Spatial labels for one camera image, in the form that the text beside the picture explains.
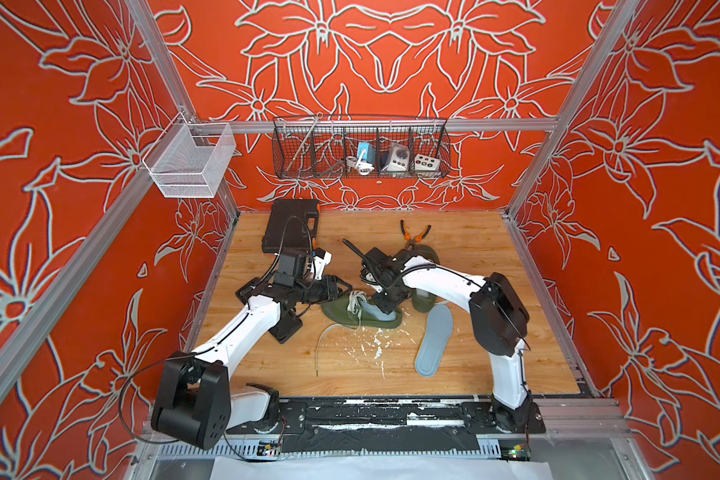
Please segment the grey insole being inserted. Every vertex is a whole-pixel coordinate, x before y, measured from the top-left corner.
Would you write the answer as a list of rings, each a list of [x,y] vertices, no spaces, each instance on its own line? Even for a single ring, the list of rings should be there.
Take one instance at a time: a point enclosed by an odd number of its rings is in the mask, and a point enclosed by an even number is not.
[[[357,297],[357,305],[360,308],[360,316],[362,318],[370,318],[381,322],[389,322],[396,319],[395,313],[383,312],[367,298],[364,292]]]

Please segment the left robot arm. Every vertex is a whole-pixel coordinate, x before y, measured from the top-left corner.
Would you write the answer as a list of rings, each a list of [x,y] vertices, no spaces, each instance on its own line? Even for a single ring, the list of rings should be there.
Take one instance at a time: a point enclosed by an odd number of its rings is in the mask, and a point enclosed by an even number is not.
[[[231,378],[262,336],[285,343],[301,328],[298,305],[334,301],[351,291],[349,283],[326,273],[331,259],[323,249],[282,253],[271,272],[244,284],[236,293],[242,308],[235,317],[191,352],[166,360],[152,429],[209,450],[234,427],[274,428],[280,421],[278,391],[258,383],[233,390]]]

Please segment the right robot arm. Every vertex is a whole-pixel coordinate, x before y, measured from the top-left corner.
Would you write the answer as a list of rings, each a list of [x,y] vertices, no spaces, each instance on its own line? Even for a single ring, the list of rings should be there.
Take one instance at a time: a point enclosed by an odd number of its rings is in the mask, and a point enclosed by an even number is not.
[[[468,312],[473,336],[490,357],[492,402],[509,411],[525,407],[530,394],[521,351],[530,315],[504,275],[461,273],[411,250],[387,255],[373,248],[360,258],[361,278],[375,290],[373,302],[382,312],[393,312],[417,290]]]

